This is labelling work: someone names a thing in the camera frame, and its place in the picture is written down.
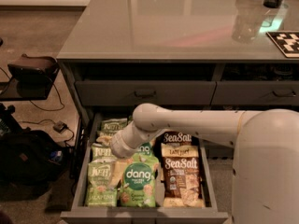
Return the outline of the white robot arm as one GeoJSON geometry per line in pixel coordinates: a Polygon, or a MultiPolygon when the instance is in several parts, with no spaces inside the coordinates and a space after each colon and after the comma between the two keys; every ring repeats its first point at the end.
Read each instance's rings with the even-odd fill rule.
{"type": "Polygon", "coordinates": [[[299,113],[169,110],[139,105],[112,136],[112,153],[129,158],[169,129],[234,148],[232,224],[299,224],[299,113]]]}

